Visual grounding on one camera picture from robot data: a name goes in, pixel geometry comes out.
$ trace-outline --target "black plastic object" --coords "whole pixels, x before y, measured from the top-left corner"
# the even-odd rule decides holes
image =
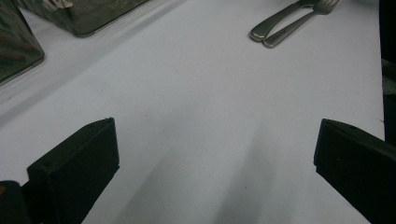
[[[314,164],[371,223],[396,223],[396,147],[354,126],[324,119]]]
[[[381,40],[381,58],[396,63],[396,31],[394,25],[396,2],[392,0],[379,1],[379,32]]]
[[[0,223],[31,223],[20,185],[15,181],[0,181]]]
[[[396,147],[396,95],[384,95],[385,141]]]
[[[119,169],[119,163],[114,119],[99,120],[78,130],[27,168],[29,181],[21,192],[31,223],[81,223]],[[0,204],[7,202],[0,195]],[[14,203],[23,207],[22,201]],[[1,213],[20,215],[8,209]]]
[[[0,85],[44,60],[44,51],[14,0],[0,1]]]
[[[148,0],[16,0],[36,15],[84,37]]]

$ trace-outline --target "white surface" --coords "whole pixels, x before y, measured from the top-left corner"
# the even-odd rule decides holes
[[[23,11],[46,60],[0,89],[0,179],[114,117],[120,169],[84,223],[367,223],[313,164],[321,119],[383,138],[377,1],[275,49],[291,0],[154,0],[89,38]]]

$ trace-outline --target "utensil handle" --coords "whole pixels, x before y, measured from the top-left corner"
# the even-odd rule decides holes
[[[276,45],[278,45],[283,40],[285,40],[289,35],[294,33],[294,31],[296,31],[300,26],[302,26],[306,21],[311,19],[316,14],[317,12],[315,11],[306,14],[305,16],[301,17],[299,20],[295,21],[294,23],[286,26],[285,28],[271,35],[270,37],[264,39],[262,43],[268,49],[274,48]]]
[[[301,8],[302,6],[299,4],[291,4],[288,7],[285,7],[281,11],[277,12],[275,15],[271,16],[270,18],[262,21],[260,24],[255,26],[250,31],[250,38],[254,41],[261,42],[268,36],[271,30],[283,19],[285,19],[289,14],[296,11],[297,9]]]

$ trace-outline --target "silverware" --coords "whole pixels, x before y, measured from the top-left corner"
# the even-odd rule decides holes
[[[288,7],[285,7],[283,10],[255,26],[250,31],[250,38],[252,38],[254,41],[262,42],[280,21],[302,7],[313,7],[317,1],[319,0],[300,0]]]
[[[287,27],[281,29],[270,37],[264,39],[262,43],[268,49],[271,49],[281,43],[286,37],[291,35],[294,31],[296,31],[301,25],[303,25],[306,21],[314,17],[315,15],[328,15],[332,12],[332,10],[341,2],[341,0],[320,0],[314,6],[314,11],[306,14],[301,17],[299,20],[294,23],[288,25]]]

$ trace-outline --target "table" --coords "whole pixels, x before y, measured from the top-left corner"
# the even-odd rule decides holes
[[[249,39],[292,2],[153,0],[88,38],[23,11],[46,59],[0,89],[0,179],[113,117],[120,169],[86,224],[368,223],[313,156],[322,119],[384,137],[378,3]]]

